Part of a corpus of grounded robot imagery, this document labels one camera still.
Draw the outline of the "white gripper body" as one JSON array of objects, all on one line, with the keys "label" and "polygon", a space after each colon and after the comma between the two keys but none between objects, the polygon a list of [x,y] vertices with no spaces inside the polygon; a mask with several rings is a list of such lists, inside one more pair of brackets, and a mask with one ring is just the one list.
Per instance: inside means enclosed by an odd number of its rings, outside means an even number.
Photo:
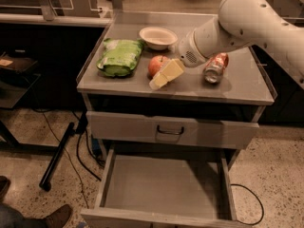
[{"label": "white gripper body", "polygon": [[194,29],[188,32],[177,45],[177,54],[186,67],[197,67],[207,61],[205,45]]}]

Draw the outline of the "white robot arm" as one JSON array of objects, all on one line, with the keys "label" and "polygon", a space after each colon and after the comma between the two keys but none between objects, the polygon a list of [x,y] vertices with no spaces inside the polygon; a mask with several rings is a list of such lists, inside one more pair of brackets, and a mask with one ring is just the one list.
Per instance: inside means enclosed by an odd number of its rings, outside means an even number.
[{"label": "white robot arm", "polygon": [[186,67],[221,52],[256,45],[299,85],[304,82],[304,28],[281,18],[266,0],[221,0],[218,14],[191,29],[169,49]]}]

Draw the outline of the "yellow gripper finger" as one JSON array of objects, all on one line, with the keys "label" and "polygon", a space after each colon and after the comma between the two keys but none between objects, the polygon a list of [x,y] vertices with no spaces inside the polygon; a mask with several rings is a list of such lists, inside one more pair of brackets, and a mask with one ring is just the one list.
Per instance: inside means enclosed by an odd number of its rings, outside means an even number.
[{"label": "yellow gripper finger", "polygon": [[180,77],[185,70],[185,66],[180,59],[171,59],[165,63],[161,69],[153,76],[149,86],[153,90],[158,90],[169,82]]}]

